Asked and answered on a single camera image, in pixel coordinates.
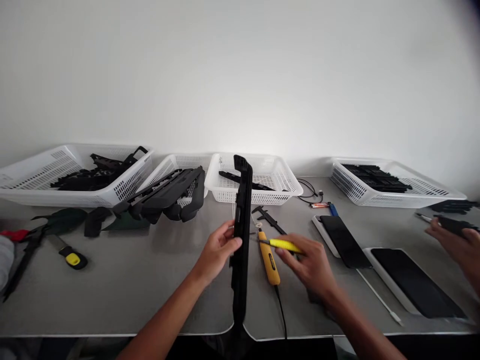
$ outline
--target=smartphone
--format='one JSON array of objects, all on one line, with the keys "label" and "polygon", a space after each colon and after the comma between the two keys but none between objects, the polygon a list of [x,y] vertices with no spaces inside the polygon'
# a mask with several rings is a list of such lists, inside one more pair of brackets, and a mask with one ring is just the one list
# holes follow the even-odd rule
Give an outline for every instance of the smartphone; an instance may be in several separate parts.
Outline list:
[{"label": "smartphone", "polygon": [[320,216],[320,222],[323,224],[323,227],[347,268],[372,268],[369,259],[365,256],[359,244],[357,244],[339,216]]},{"label": "smartphone", "polygon": [[371,254],[423,316],[466,318],[462,309],[404,251],[373,248]]}]

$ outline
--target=gray table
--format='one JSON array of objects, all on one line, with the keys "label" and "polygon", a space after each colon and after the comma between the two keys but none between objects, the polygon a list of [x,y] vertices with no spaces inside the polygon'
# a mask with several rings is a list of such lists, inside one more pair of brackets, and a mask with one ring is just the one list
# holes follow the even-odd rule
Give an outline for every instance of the gray table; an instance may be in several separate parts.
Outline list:
[{"label": "gray table", "polygon": [[[427,319],[412,315],[398,302],[374,270],[362,270],[371,285],[387,305],[400,316],[399,326],[368,288],[356,270],[348,269],[325,246],[328,260],[339,284],[346,290],[359,309],[385,334],[468,334],[478,331],[479,302],[455,264],[440,244],[424,233],[428,224],[416,216],[413,209],[380,208],[354,205],[328,178],[306,177],[317,190],[324,192],[324,201],[335,204],[339,215],[362,248],[403,248],[423,270],[463,309],[470,321],[458,319]],[[287,233],[298,233],[323,242],[312,223],[314,215],[330,215],[328,209],[311,209],[294,198],[282,206],[266,206]],[[267,238],[278,232],[262,220]],[[247,307],[244,327],[257,341],[282,339],[284,329],[278,300],[267,282],[264,264],[258,246],[251,236]],[[281,295],[289,338],[313,338],[343,335],[339,326],[326,316],[318,304],[309,302],[304,286],[292,271],[275,255],[281,279]]]},{"label": "gray table", "polygon": [[[408,209],[353,205],[327,178],[308,178],[323,189],[325,200],[338,212],[359,244],[365,247],[399,247],[452,297],[472,319],[478,320],[478,302],[460,269],[440,245],[423,233],[426,223]],[[313,215],[329,215],[325,209],[310,209],[298,199],[283,206],[266,206],[287,232],[322,241],[311,222]],[[0,204],[3,228],[31,229],[35,215],[52,208]],[[82,271],[65,265],[45,241],[34,256],[21,284],[7,302],[0,304],[0,337],[9,336],[129,336],[134,335],[167,300],[197,260],[208,235],[232,218],[232,205],[219,203],[209,194],[194,220],[171,222],[162,217],[149,230],[102,233],[96,239],[80,231],[65,235],[67,243],[86,255],[90,264]],[[278,233],[264,221],[268,237]],[[256,340],[280,339],[283,323],[274,290],[268,284],[257,238],[250,239],[247,309],[244,327]],[[347,269],[327,250],[338,282],[358,307],[386,334],[466,334],[476,331],[460,320],[429,320],[407,313],[373,270],[365,276],[387,304],[402,319],[398,326],[360,276]],[[281,277],[280,293],[289,338],[341,336],[343,333],[324,310],[308,301],[303,285],[276,259]],[[233,323],[231,270],[225,266],[202,294],[188,317],[182,334],[219,334]]]},{"label": "gray table", "polygon": [[[3,217],[31,218],[57,208],[8,203]],[[210,235],[232,218],[232,205],[209,196],[186,223],[162,216],[146,230],[83,236],[83,226],[62,238],[89,259],[69,268],[49,241],[37,250],[21,283],[0,303],[0,337],[133,336],[162,306],[193,267]],[[1,220],[5,229],[31,229],[45,220]],[[182,334],[219,334],[233,324],[232,271],[224,267],[201,295]]]}]

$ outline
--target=human hand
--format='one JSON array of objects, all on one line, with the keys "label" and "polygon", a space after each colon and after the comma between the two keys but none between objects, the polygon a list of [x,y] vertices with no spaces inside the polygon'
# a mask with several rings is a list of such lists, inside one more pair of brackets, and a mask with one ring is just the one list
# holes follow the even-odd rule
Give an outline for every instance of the human hand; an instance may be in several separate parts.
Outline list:
[{"label": "human hand", "polygon": [[466,237],[457,236],[444,229],[437,217],[433,218],[425,232],[443,246],[446,252],[460,265],[467,280],[480,298],[480,234],[470,228],[462,230]]},{"label": "human hand", "polygon": [[303,251],[304,256],[298,261],[288,251],[282,248],[275,249],[280,259],[293,270],[305,287],[316,293],[324,301],[338,293],[337,282],[330,268],[324,246],[320,242],[295,233],[282,235],[278,238],[294,243]]},{"label": "human hand", "polygon": [[215,279],[222,271],[227,259],[241,245],[240,237],[233,237],[235,220],[224,222],[217,230],[212,232],[206,241],[200,257],[191,270],[191,274],[205,286]]}]

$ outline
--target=white cable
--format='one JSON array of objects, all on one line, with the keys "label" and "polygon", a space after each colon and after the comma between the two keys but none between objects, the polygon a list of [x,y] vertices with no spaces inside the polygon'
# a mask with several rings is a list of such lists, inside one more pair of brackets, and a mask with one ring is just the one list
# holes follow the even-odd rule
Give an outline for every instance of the white cable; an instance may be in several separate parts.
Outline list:
[{"label": "white cable", "polygon": [[378,300],[380,300],[380,302],[382,303],[382,305],[385,307],[385,309],[388,310],[388,312],[390,313],[390,316],[393,318],[393,320],[395,320],[400,326],[404,326],[404,324],[402,323],[402,320],[399,318],[399,316],[394,313],[392,310],[390,310],[389,306],[385,303],[385,301],[380,297],[380,295],[378,294],[378,292],[375,291],[375,289],[373,288],[372,285],[370,285],[369,281],[365,278],[365,276],[360,272],[359,269],[356,269],[356,271],[360,274],[361,278],[363,279],[363,281],[368,285],[368,287],[370,288],[370,290],[375,294],[375,296],[378,298]]},{"label": "white cable", "polygon": [[252,213],[250,213],[250,216],[251,216],[251,219],[253,220],[253,223],[255,224],[255,227],[257,229],[260,229],[263,226],[263,224],[260,221],[255,221],[254,215]]}]

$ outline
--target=basket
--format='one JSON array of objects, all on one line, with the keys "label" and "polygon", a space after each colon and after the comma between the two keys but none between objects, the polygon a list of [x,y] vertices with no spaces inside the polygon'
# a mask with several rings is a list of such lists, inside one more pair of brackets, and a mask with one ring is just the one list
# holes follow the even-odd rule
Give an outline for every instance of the basket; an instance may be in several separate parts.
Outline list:
[{"label": "basket", "polygon": [[[276,191],[252,190],[252,205],[282,205],[291,197],[302,195],[304,190],[289,166],[279,156],[238,154],[243,156],[253,169],[253,182],[266,185]],[[221,203],[234,203],[239,184],[219,175],[219,171],[240,175],[235,170],[234,153],[215,153],[211,157],[205,185]]]},{"label": "basket", "polygon": [[137,147],[68,144],[44,151],[0,169],[0,198],[33,206],[112,208],[134,194],[150,174],[153,150],[147,148],[147,154],[100,190],[60,191],[52,189],[50,184],[78,170],[93,169],[92,153],[123,161]]},{"label": "basket", "polygon": [[[445,200],[465,200],[467,198],[461,192],[444,186],[396,161],[352,157],[333,157],[332,161],[331,180],[356,205],[419,209]],[[407,190],[405,193],[374,190],[342,164],[376,165],[382,171],[392,174],[413,189]]]},{"label": "basket", "polygon": [[[165,175],[171,173],[173,170],[177,169],[190,169],[198,168],[202,166],[205,170],[205,175],[208,173],[210,159],[212,155],[208,154],[170,154],[156,167],[156,169],[150,174],[150,176],[143,182],[142,185],[138,188],[139,190],[144,189],[154,182],[160,180]],[[183,208],[185,205],[192,202],[192,193],[194,191],[194,184],[188,188],[188,197],[181,197],[176,202]],[[203,192],[203,197],[207,197],[209,190],[205,185],[205,191]]]}]

